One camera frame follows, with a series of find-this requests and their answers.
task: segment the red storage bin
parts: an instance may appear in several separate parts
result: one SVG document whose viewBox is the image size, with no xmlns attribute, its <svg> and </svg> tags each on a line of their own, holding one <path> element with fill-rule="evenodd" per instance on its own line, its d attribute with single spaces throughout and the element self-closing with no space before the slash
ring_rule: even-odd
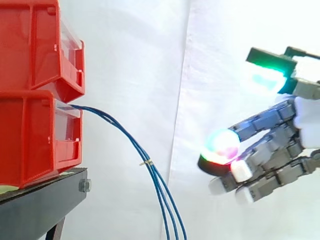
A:
<svg viewBox="0 0 320 240">
<path fill-rule="evenodd" d="M 81 163 L 82 111 L 42 90 L 0 92 L 0 185 L 23 188 Z"/>
<path fill-rule="evenodd" d="M 58 0 L 0 0 L 0 91 L 49 90 L 64 103 L 85 93 L 84 43 Z"/>
</svg>

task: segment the light-up ball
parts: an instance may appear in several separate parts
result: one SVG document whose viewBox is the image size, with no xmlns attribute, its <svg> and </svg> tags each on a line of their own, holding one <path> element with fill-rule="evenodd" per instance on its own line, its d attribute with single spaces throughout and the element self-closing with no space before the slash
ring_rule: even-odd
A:
<svg viewBox="0 0 320 240">
<path fill-rule="evenodd" d="M 209 136 L 201 155 L 207 161 L 225 165 L 238 154 L 239 147 L 239 136 L 230 129 L 221 129 Z"/>
</svg>

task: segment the robotic hand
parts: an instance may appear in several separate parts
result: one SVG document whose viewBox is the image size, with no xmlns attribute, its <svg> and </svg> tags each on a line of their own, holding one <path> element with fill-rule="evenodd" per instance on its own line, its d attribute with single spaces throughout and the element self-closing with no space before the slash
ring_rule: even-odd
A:
<svg viewBox="0 0 320 240">
<path fill-rule="evenodd" d="M 253 203 L 320 167 L 320 84 L 295 77 L 294 56 L 320 59 L 292 47 L 283 55 L 251 49 L 247 62 L 275 73 L 272 79 L 254 75 L 254 81 L 289 96 L 208 139 L 198 166 L 217 176 L 209 184 L 213 194 L 235 190 L 238 202 Z M 265 130 L 269 132 L 238 154 L 240 142 Z M 305 149 L 318 150 L 300 156 Z"/>
</svg>

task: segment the white backdrop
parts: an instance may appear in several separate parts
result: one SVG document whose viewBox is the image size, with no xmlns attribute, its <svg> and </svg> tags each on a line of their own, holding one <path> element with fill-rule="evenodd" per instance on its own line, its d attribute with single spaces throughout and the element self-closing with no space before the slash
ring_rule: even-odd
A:
<svg viewBox="0 0 320 240">
<path fill-rule="evenodd" d="M 211 177 L 196 165 L 211 131 L 273 104 L 241 88 L 251 46 L 319 52 L 318 1 L 60 2 L 86 44 L 86 95 L 76 103 L 110 113 L 148 151 L 169 178 L 188 239 L 319 239 L 319 172 L 243 207 L 232 193 L 210 196 Z M 67 216 L 62 239 L 165 239 L 152 181 L 130 142 L 90 113 L 83 127 L 93 187 Z"/>
</svg>

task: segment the blue cable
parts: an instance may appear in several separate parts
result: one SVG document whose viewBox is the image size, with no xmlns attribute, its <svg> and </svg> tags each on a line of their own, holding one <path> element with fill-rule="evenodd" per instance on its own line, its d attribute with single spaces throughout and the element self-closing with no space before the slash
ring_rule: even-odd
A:
<svg viewBox="0 0 320 240">
<path fill-rule="evenodd" d="M 106 121 L 108 121 L 109 123 L 111 123 L 112 125 L 114 125 L 115 127 L 117 127 L 118 129 L 120 129 L 120 130 L 130 139 L 130 141 L 132 142 L 133 145 L 137 145 L 137 146 L 140 148 L 140 150 L 143 152 L 143 154 L 144 154 L 144 156 L 147 158 L 147 160 L 150 159 L 150 157 L 149 157 L 149 155 L 146 153 L 146 151 L 145 151 L 145 150 L 137 143 L 137 141 L 121 126 L 121 124 L 120 124 L 115 118 L 113 118 L 111 115 L 107 114 L 106 112 L 101 111 L 101 110 L 96 109 L 96 108 L 93 108 L 93 107 L 84 107 L 84 108 L 89 109 L 89 111 L 94 112 L 95 114 L 99 115 L 100 117 L 102 117 L 101 115 L 103 115 L 103 118 L 108 118 L 108 119 L 106 119 Z M 160 174 L 159 171 L 157 170 L 156 166 L 153 166 L 151 169 L 152 169 L 153 173 L 160 178 L 160 181 L 161 181 L 162 185 L 164 186 L 164 188 L 165 188 L 165 190 L 166 190 L 166 192 L 167 192 L 167 194 L 168 194 L 168 196 L 169 196 L 169 199 L 170 199 L 170 201 L 171 201 L 171 203 L 172 203 L 173 209 L 174 209 L 174 211 L 175 211 L 175 213 L 176 213 L 176 215 L 177 215 L 179 224 L 180 224 L 180 226 L 181 226 L 182 233 L 183 233 L 183 238 L 186 240 L 186 239 L 187 239 L 187 233 L 186 233 L 186 230 L 185 230 L 185 227 L 184 227 L 182 218 L 181 218 L 181 216 L 180 216 L 180 214 L 179 214 L 178 208 L 177 208 L 177 206 L 176 206 L 176 204 L 175 204 L 175 201 L 174 201 L 174 199 L 173 199 L 173 197 L 172 197 L 172 195 L 171 195 L 171 193 L 170 193 L 170 190 L 169 190 L 166 182 L 165 182 L 164 179 L 162 178 L 161 174 Z M 161 193 L 162 198 L 165 198 L 165 195 L 163 194 L 162 189 L 160 190 L 160 193 Z M 169 212 L 169 214 L 170 214 L 170 217 L 171 217 L 173 226 L 175 226 L 175 225 L 176 225 L 176 222 L 175 222 L 174 217 L 173 217 L 173 215 L 172 215 L 172 213 L 171 213 L 171 210 L 168 208 L 168 205 L 167 205 L 166 203 L 167 203 L 167 201 L 165 200 L 165 205 L 166 205 L 166 207 L 167 207 L 167 209 L 168 209 L 168 212 Z M 176 228 L 175 228 L 174 233 L 175 233 L 175 237 L 176 237 L 176 239 L 177 239 L 177 237 L 178 237 L 178 232 L 176 231 Z"/>
<path fill-rule="evenodd" d="M 71 106 L 76 108 L 76 109 L 87 110 L 89 112 L 92 112 L 92 113 L 98 115 L 99 117 L 103 118 L 108 123 L 114 125 L 118 129 L 120 129 L 130 139 L 131 143 L 133 144 L 134 148 L 138 151 L 138 153 L 139 153 L 140 157 L 142 158 L 142 160 L 144 162 L 147 161 L 144 153 L 141 151 L 141 149 L 138 148 L 138 146 L 137 146 L 138 143 L 133 139 L 133 137 L 115 119 L 114 119 L 115 121 L 112 121 L 111 119 L 108 119 L 108 117 L 102 115 L 100 113 L 101 111 L 98 110 L 98 109 L 92 109 L 90 107 L 77 106 L 77 105 L 71 105 Z M 166 233 L 166 236 L 167 236 L 167 240 L 170 240 L 168 221 L 167 221 L 167 217 L 166 217 L 166 213 L 165 213 L 165 208 L 164 208 L 164 205 L 163 205 L 163 202 L 162 202 L 162 199 L 161 199 L 161 197 L 163 197 L 164 194 L 163 194 L 163 191 L 161 191 L 162 193 L 160 195 L 159 182 L 158 182 L 158 180 L 156 180 L 157 175 L 153 172 L 153 170 L 151 169 L 151 167 L 148 164 L 146 164 L 146 168 L 149 171 L 149 174 L 150 174 L 150 176 L 152 178 L 152 181 L 153 181 L 153 184 L 154 184 L 154 187 L 155 187 L 155 190 L 156 190 L 157 198 L 158 198 L 158 201 L 159 201 L 159 204 L 160 204 L 160 208 L 161 208 L 161 212 L 162 212 L 162 217 L 163 217 L 163 222 L 164 222 L 164 227 L 165 227 L 165 233 Z"/>
<path fill-rule="evenodd" d="M 149 155 L 146 153 L 146 151 L 137 143 L 137 141 L 121 126 L 121 124 L 115 119 L 113 118 L 111 115 L 99 110 L 99 109 L 96 109 L 96 108 L 93 108 L 93 107 L 86 107 L 86 106 L 78 106 L 78 105 L 71 105 L 72 107 L 76 108 L 76 109 L 81 109 L 81 110 L 87 110 L 89 112 L 92 112 L 98 116 L 100 116 L 101 118 L 103 118 L 105 121 L 107 121 L 108 123 L 112 124 L 113 126 L 115 126 L 116 128 L 118 128 L 120 131 L 122 131 L 128 138 L 129 140 L 131 141 L 131 143 L 133 144 L 134 148 L 138 151 L 139 155 L 141 156 L 141 158 L 143 159 L 144 162 L 150 160 L 150 157 Z M 167 239 L 169 240 L 170 239 L 170 234 L 169 234 L 169 229 L 168 229 L 168 222 L 167 222 L 167 218 L 166 218 L 166 214 L 165 214 L 165 210 L 164 210 L 164 206 L 163 206 L 163 203 L 162 203 L 162 199 L 161 197 L 163 198 L 163 201 L 164 201 L 164 204 L 168 210 L 168 213 L 170 215 L 170 218 L 171 218 L 171 221 L 172 221 L 172 225 L 173 225 L 173 228 L 174 228 L 174 234 L 175 234 L 175 238 L 178 240 L 179 239 L 179 236 L 178 236 L 178 230 L 177 230 L 177 225 L 176 225 L 176 222 L 175 222 L 175 218 L 172 214 L 172 211 L 170 209 L 170 206 L 166 200 L 166 197 L 165 197 L 165 194 L 161 188 L 161 185 L 158 181 L 158 177 L 160 178 L 160 181 L 162 183 L 162 185 L 164 186 L 169 198 L 170 198 L 170 201 L 172 203 L 172 206 L 174 208 L 174 211 L 177 215 L 177 218 L 179 220 L 179 223 L 180 223 L 180 226 L 182 228 L 182 232 L 183 232 L 183 237 L 184 239 L 186 240 L 187 239 L 187 234 L 186 234 L 186 231 L 185 231 L 185 227 L 184 227 L 184 224 L 182 222 L 182 219 L 181 219 L 181 216 L 179 214 L 179 211 L 177 209 L 177 206 L 174 202 L 174 199 L 170 193 L 170 190 L 166 184 L 166 182 L 164 181 L 164 179 L 162 178 L 162 176 L 160 175 L 159 171 L 157 170 L 156 166 L 154 165 L 151 165 L 149 166 L 149 164 L 146 164 L 146 167 L 149 171 L 149 174 L 152 178 L 152 181 L 153 181 L 153 184 L 155 186 L 155 189 L 156 189 L 156 193 L 157 193 L 157 197 L 158 197 L 158 200 L 159 200 L 159 204 L 160 204 L 160 207 L 161 207 L 161 212 L 162 212 L 162 216 L 163 216 L 163 221 L 164 221 L 164 225 L 165 225 L 165 232 L 166 232 L 166 235 L 167 235 Z"/>
</svg>

